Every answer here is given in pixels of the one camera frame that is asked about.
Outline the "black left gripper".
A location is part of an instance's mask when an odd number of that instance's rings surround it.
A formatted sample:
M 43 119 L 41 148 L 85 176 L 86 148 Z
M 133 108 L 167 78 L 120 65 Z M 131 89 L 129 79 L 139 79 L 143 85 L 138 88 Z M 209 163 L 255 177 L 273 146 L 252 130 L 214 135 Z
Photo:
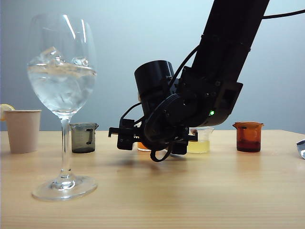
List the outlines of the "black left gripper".
M 198 135 L 186 135 L 190 126 L 190 96 L 188 94 L 141 94 L 144 120 L 140 140 L 149 149 L 164 149 L 172 143 L 172 154 L 186 154 L 188 143 L 197 142 Z M 117 148 L 132 150 L 139 137 L 139 128 L 133 119 L 123 119 L 119 127 L 110 127 L 108 137 L 117 135 Z

